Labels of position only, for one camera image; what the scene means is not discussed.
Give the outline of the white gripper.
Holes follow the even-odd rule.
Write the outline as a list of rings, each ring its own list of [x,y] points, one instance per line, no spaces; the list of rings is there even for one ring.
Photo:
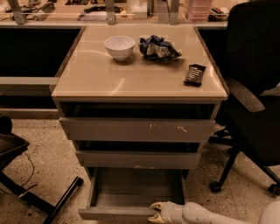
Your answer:
[[[186,219],[183,217],[184,205],[175,204],[173,202],[155,202],[150,205],[151,209],[160,211],[148,218],[148,221],[155,224],[186,224]]]

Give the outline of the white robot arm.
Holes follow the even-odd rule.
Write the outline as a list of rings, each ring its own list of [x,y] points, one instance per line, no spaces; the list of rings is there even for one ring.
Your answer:
[[[155,224],[250,224],[211,212],[203,206],[187,202],[179,205],[170,201],[155,202],[150,207],[157,212],[148,218]],[[257,224],[280,224],[280,202],[268,204],[261,212]]]

